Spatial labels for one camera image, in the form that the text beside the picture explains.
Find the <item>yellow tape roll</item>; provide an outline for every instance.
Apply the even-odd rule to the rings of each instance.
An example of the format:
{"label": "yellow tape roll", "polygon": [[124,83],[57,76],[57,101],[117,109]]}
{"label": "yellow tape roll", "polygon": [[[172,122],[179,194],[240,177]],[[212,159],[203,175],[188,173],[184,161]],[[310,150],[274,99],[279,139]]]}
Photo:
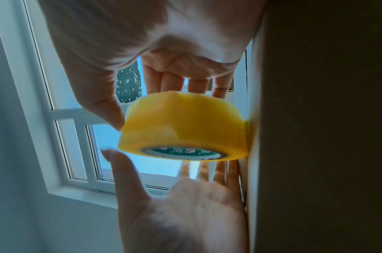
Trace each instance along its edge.
{"label": "yellow tape roll", "polygon": [[154,93],[128,107],[118,148],[175,160],[235,160],[247,155],[245,123],[224,99]]}

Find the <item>hand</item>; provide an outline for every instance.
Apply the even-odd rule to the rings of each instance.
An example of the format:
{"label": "hand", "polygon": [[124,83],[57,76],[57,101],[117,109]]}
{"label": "hand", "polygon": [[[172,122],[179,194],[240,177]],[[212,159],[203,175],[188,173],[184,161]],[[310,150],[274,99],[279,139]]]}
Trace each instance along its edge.
{"label": "hand", "polygon": [[39,0],[81,106],[114,128],[118,69],[141,55],[147,93],[181,90],[224,98],[257,31],[265,0]]}
{"label": "hand", "polygon": [[218,162],[213,182],[201,162],[199,181],[182,177],[163,198],[148,195],[124,154],[102,151],[115,178],[119,227],[125,253],[248,252],[245,206],[241,200],[238,161]]}

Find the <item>patterned fabric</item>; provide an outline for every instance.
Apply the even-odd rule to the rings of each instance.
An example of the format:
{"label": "patterned fabric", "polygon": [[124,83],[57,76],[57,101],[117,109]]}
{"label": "patterned fabric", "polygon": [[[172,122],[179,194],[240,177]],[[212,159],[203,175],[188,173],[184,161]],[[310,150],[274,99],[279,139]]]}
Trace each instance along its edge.
{"label": "patterned fabric", "polygon": [[122,103],[134,102],[142,97],[141,75],[137,61],[117,72],[116,95]]}

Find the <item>tape roll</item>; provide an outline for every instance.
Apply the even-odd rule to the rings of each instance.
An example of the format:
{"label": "tape roll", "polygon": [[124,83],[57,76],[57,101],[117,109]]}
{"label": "tape roll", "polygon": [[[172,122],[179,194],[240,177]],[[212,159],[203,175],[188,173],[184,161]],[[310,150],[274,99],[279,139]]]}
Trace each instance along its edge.
{"label": "tape roll", "polygon": [[176,91],[132,103],[118,148],[174,160],[235,160],[247,156],[245,122],[224,99]]}

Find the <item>wall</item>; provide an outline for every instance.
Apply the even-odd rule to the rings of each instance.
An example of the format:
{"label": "wall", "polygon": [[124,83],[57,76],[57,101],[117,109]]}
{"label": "wall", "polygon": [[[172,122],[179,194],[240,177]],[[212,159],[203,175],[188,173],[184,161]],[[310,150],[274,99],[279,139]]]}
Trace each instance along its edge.
{"label": "wall", "polygon": [[253,252],[382,252],[382,0],[270,1],[252,55]]}
{"label": "wall", "polygon": [[[17,29],[7,31],[8,37],[0,37],[0,147],[4,145],[4,152],[0,151],[0,168],[3,164],[9,168],[0,170],[0,177],[5,178],[5,181],[0,181],[0,188],[6,189],[0,191],[0,204],[3,204],[2,199],[6,201],[0,207],[0,212],[6,217],[5,220],[0,217],[0,252],[24,252],[21,248],[30,246],[32,248],[28,248],[28,252],[31,253],[40,252],[43,248],[49,253],[122,252],[117,209],[47,193],[10,71],[13,62],[8,62],[1,44],[2,41],[32,48],[31,37],[21,33],[26,27],[21,27],[22,24],[16,20],[19,12],[14,14],[17,10],[11,9],[16,3],[15,0],[0,1],[0,10],[5,10],[0,13],[0,20],[3,16]],[[16,57],[13,60],[18,63],[20,56]],[[31,68],[34,60],[31,57],[31,52],[24,57],[26,62],[19,66],[23,71]],[[24,80],[18,82],[18,85],[31,85]],[[21,229],[15,227],[17,222],[21,222]],[[20,240],[16,241],[17,245],[7,240],[8,232],[11,238]]]}
{"label": "wall", "polygon": [[6,124],[0,108],[0,253],[43,252]]}

